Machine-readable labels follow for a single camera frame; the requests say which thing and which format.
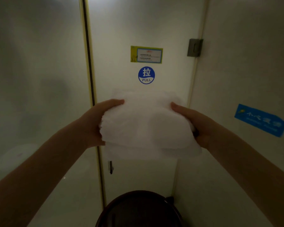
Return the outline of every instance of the blue sign with text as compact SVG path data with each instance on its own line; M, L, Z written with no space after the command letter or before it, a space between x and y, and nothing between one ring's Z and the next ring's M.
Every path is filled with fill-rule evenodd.
M277 137L284 132L284 121L278 116L239 104L235 118Z
M155 79L155 71L148 66L140 69L138 78L142 84L150 84Z

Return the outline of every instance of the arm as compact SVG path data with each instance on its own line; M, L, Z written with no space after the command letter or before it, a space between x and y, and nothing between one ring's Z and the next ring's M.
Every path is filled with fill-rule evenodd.
M196 141L238 182L276 227L284 226L284 172L250 145L207 116L171 103L198 129Z
M123 104L111 99L96 104L59 130L32 156L0 181L0 227L27 226L69 168L93 146L105 145L99 133L104 112Z

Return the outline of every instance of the hand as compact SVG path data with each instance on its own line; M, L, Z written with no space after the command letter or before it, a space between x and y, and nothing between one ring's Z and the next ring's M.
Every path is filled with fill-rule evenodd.
M107 110L123 103L123 99L110 99L97 103L79 119L74 121L76 131L78 132L80 139L83 139L83 142L87 148L105 145L105 142L102 141L102 136L99 129L102 116Z
M190 120L199 132L199 135L195 137L197 143L209 151L224 145L225 142L236 136L200 112L177 105L174 102L171 103L171 109Z

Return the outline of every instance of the trash bin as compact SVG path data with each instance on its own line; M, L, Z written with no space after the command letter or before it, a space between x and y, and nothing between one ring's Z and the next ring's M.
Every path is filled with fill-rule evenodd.
M106 206L96 227L182 227L182 218L172 202L145 190L125 193Z

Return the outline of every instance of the white toilet paper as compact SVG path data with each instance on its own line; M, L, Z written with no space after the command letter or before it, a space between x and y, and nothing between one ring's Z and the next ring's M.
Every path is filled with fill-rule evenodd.
M201 153L190 122L170 108L182 104L171 92L116 91L112 98L125 99L102 117L100 133L104 154L113 159L183 158Z

